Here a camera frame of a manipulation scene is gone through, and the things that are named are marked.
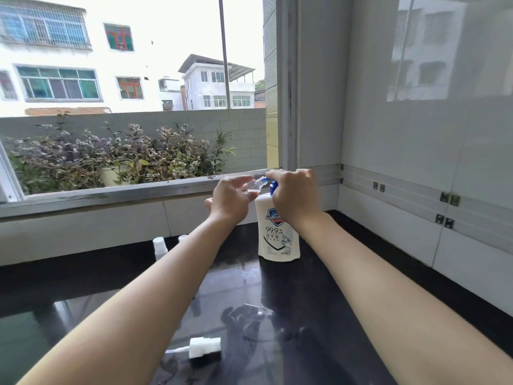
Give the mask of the person's left hand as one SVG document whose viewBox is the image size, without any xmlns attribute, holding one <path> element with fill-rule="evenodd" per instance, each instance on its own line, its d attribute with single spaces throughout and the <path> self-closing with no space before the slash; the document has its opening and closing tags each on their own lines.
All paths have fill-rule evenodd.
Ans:
<svg viewBox="0 0 513 385">
<path fill-rule="evenodd" d="M 249 205 L 255 199 L 236 196 L 229 184 L 229 177 L 223 177 L 213 191 L 213 197 L 205 201 L 210 210 L 208 220 L 233 228 L 247 217 Z"/>
</svg>

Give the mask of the person's right hand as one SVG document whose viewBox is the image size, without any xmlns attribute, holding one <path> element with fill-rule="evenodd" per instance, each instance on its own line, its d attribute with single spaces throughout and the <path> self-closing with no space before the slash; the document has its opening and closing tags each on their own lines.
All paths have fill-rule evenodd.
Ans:
<svg viewBox="0 0 513 385">
<path fill-rule="evenodd" d="M 293 188 L 296 197 L 293 208 L 276 208 L 286 223 L 304 235 L 323 213 L 318 197 L 318 187 L 312 169 L 298 169 L 297 184 Z"/>
</svg>

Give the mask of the small clear plastic bottle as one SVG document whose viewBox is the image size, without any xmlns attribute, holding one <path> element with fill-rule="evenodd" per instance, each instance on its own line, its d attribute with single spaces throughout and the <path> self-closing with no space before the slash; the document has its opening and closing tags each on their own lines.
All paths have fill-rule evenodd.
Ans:
<svg viewBox="0 0 513 385">
<path fill-rule="evenodd" d="M 240 187 L 240 191 L 243 193 L 252 193 L 252 194 L 259 194 L 262 190 L 262 188 L 267 185 L 269 182 L 269 179 L 265 176 L 262 176 L 258 179 L 253 179 L 246 184 L 244 184 L 242 187 Z"/>
</svg>

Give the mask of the white hand soap pump bottle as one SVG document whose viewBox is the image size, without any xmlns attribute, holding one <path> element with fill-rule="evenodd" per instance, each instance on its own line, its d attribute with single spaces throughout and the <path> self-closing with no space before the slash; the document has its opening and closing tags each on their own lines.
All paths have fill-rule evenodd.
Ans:
<svg viewBox="0 0 513 385">
<path fill-rule="evenodd" d="M 272 180 L 270 192 L 259 195 L 255 208 L 259 230 L 258 255 L 274 262 L 290 262 L 300 258 L 299 235 L 285 222 L 273 203 L 278 182 Z"/>
</svg>

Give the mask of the person's left forearm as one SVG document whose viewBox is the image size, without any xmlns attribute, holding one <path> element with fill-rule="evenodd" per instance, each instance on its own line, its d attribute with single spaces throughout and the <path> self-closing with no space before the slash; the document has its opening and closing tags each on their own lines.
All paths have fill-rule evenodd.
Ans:
<svg viewBox="0 0 513 385">
<path fill-rule="evenodd" d="M 237 225 L 212 213 L 43 356 L 17 385 L 148 385 Z"/>
</svg>

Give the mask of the person's right forearm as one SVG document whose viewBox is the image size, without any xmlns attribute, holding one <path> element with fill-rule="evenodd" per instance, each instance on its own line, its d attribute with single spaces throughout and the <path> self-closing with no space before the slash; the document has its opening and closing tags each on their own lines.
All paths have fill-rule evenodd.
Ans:
<svg viewBox="0 0 513 385">
<path fill-rule="evenodd" d="M 399 385 L 513 385 L 513 359 L 327 213 L 290 221 Z"/>
</svg>

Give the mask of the tiled outdoor pillar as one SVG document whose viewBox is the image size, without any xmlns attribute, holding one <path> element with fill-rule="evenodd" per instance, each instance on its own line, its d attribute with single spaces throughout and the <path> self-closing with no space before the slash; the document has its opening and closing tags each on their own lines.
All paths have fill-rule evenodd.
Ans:
<svg viewBox="0 0 513 385">
<path fill-rule="evenodd" d="M 279 167 L 278 62 L 276 0 L 263 3 L 267 168 Z"/>
</svg>

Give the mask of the small white grey-roofed house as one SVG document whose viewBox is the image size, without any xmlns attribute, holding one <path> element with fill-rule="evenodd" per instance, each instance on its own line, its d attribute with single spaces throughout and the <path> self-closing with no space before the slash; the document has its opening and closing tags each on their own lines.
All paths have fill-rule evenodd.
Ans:
<svg viewBox="0 0 513 385">
<path fill-rule="evenodd" d="M 253 68 L 190 54 L 178 72 L 184 110 L 255 108 Z"/>
</svg>

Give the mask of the grey metal pole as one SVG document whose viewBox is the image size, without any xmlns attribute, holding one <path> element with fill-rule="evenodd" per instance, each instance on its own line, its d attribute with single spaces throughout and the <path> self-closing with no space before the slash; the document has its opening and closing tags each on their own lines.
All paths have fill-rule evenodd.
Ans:
<svg viewBox="0 0 513 385">
<path fill-rule="evenodd" d="M 227 61 L 227 49 L 226 49 L 226 33 L 225 33 L 225 17 L 224 17 L 223 0 L 219 0 L 219 13 L 220 13 L 221 45 L 222 45 L 222 53 L 223 53 L 223 66 L 224 66 L 224 76 L 225 76 L 227 110 L 230 110 L 231 103 L 230 103 L 229 73 L 228 73 L 228 61 Z"/>
</svg>

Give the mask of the white plant pot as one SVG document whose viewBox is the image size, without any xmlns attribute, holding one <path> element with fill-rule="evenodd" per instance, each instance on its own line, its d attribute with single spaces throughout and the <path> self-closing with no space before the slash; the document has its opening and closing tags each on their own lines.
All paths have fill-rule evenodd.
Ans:
<svg viewBox="0 0 513 385">
<path fill-rule="evenodd" d="M 133 176 L 127 165 L 114 165 L 100 169 L 100 179 L 104 187 L 131 185 Z"/>
</svg>

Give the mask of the white spray pump head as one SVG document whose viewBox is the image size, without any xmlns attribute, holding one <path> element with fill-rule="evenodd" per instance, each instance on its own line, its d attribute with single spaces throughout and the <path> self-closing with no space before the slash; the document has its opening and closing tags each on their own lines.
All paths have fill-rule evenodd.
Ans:
<svg viewBox="0 0 513 385">
<path fill-rule="evenodd" d="M 221 352 L 221 337 L 195 337 L 191 338 L 189 345 L 176 349 L 168 349 L 166 354 L 188 353 L 189 359 L 198 359 Z"/>
</svg>

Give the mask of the purple green leafy plants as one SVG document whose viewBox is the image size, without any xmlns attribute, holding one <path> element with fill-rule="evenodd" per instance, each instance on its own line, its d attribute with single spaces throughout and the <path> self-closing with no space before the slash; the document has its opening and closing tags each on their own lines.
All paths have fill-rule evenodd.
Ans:
<svg viewBox="0 0 513 385">
<path fill-rule="evenodd" d="M 37 125 L 42 135 L 8 137 L 5 146 L 24 194 L 45 194 L 102 188 L 100 169 L 127 165 L 131 185 L 193 179 L 221 174 L 234 156 L 231 133 L 218 130 L 213 141 L 194 135 L 185 123 L 163 126 L 157 135 L 129 123 L 108 136 L 86 129 L 79 136 L 51 124 Z"/>
</svg>

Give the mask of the large white apartment building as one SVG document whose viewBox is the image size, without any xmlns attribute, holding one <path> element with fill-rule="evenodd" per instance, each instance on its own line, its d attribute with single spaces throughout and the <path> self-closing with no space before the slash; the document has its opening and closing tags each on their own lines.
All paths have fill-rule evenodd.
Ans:
<svg viewBox="0 0 513 385">
<path fill-rule="evenodd" d="M 0 117 L 183 111 L 164 0 L 0 0 Z"/>
</svg>

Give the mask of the grey block parapet wall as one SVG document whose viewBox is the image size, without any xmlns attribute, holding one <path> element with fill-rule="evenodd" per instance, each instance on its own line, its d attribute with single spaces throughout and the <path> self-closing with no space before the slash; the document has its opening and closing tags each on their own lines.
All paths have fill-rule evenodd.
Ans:
<svg viewBox="0 0 513 385">
<path fill-rule="evenodd" d="M 175 123 L 185 123 L 194 128 L 194 135 L 213 141 L 218 130 L 231 133 L 229 145 L 235 146 L 235 154 L 228 158 L 228 163 L 221 174 L 259 170 L 266 167 L 266 124 L 263 109 L 239 110 L 199 110 L 177 112 L 140 112 L 116 114 L 71 114 L 61 111 L 54 115 L 36 117 L 0 118 L 0 183 L 9 198 L 24 194 L 12 164 L 7 155 L 5 142 L 8 137 L 27 137 L 42 135 L 37 125 L 51 124 L 79 136 L 86 129 L 94 135 L 105 137 L 108 131 L 105 123 L 115 131 L 124 131 L 129 123 L 143 127 L 146 135 L 155 137 L 157 129 Z"/>
</svg>

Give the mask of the aluminium window frame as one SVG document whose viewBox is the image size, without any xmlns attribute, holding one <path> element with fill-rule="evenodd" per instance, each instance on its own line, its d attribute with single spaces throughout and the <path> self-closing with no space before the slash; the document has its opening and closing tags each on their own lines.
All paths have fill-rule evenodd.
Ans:
<svg viewBox="0 0 513 385">
<path fill-rule="evenodd" d="M 297 167 L 296 116 L 298 66 L 298 6 L 300 0 L 276 0 L 279 166 Z M 0 220 L 18 220 L 33 215 L 105 205 L 148 202 L 153 199 L 187 197 L 210 193 L 223 175 L 129 186 L 36 194 L 20 201 L 0 203 Z"/>
</svg>

